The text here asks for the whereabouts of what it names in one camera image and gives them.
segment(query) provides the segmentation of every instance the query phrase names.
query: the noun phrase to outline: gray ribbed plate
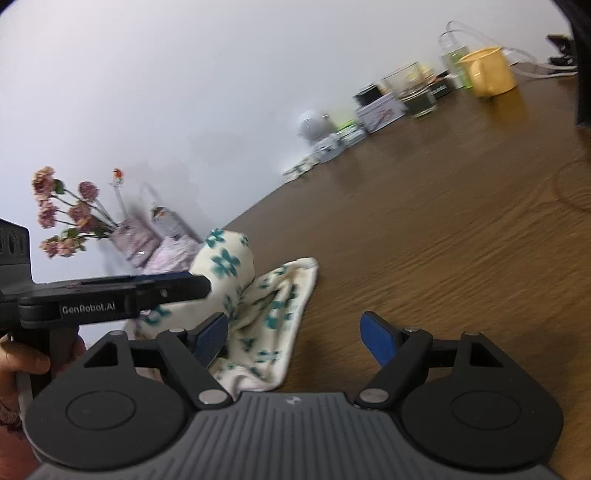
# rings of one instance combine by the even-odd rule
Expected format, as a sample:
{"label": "gray ribbed plate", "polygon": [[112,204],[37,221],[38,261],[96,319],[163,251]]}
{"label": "gray ribbed plate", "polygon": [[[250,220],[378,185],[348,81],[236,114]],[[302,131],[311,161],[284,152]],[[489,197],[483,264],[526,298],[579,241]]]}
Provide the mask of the gray ribbed plate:
{"label": "gray ribbed plate", "polygon": [[169,450],[116,472],[43,465],[30,480],[559,480],[545,467],[483,475],[441,465],[411,447],[390,417],[341,393],[245,393],[195,416]]}

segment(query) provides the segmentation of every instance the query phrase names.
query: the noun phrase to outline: glass cup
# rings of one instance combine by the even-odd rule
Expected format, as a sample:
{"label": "glass cup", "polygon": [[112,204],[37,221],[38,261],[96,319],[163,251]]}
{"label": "glass cup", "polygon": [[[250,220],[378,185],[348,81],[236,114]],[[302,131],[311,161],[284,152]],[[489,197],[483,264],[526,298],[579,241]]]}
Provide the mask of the glass cup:
{"label": "glass cup", "polygon": [[413,118],[437,109],[428,80],[417,62],[411,63],[384,77],[384,83],[396,94]]}

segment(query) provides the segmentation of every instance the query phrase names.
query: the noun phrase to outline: white box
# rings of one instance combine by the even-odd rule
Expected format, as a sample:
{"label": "white box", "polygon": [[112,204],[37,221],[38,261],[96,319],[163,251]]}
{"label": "white box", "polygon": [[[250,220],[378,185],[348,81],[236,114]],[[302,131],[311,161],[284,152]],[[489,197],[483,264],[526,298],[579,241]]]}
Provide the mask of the white box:
{"label": "white box", "polygon": [[394,120],[403,116],[405,112],[404,105],[391,92],[355,111],[369,133],[391,124]]}

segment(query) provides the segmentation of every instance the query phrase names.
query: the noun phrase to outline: black circular disc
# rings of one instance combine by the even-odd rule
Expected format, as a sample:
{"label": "black circular disc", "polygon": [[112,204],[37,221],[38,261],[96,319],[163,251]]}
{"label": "black circular disc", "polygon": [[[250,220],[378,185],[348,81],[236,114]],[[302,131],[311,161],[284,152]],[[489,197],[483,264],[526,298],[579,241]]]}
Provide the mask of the black circular disc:
{"label": "black circular disc", "polygon": [[499,430],[514,424],[521,415],[521,408],[503,393],[474,391],[458,396],[452,402],[452,413],[469,427]]}
{"label": "black circular disc", "polygon": [[510,471],[551,455],[563,418],[560,407],[532,379],[451,374],[416,388],[401,418],[430,456],[471,471]]}
{"label": "black circular disc", "polygon": [[135,402],[119,392],[99,390],[76,397],[66,408],[66,416],[82,430],[111,430],[129,421]]}
{"label": "black circular disc", "polygon": [[108,471],[139,463],[174,442],[186,420],[181,397],[135,371],[109,370],[63,375],[29,406],[24,429],[41,458]]}

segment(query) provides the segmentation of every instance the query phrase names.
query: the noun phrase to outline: floral cloth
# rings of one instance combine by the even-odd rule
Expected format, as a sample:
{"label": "floral cloth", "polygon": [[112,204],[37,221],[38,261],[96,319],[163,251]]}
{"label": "floral cloth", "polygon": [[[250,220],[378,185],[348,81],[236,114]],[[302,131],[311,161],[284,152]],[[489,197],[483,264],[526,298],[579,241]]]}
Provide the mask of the floral cloth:
{"label": "floral cloth", "polygon": [[136,337],[195,328],[212,313],[225,312],[230,331],[223,356],[210,373],[236,398],[241,391],[277,388],[284,380],[300,320],[316,283],[318,264],[300,258],[254,279],[248,238],[215,229],[191,265],[212,292],[203,300],[166,304],[128,326]]}

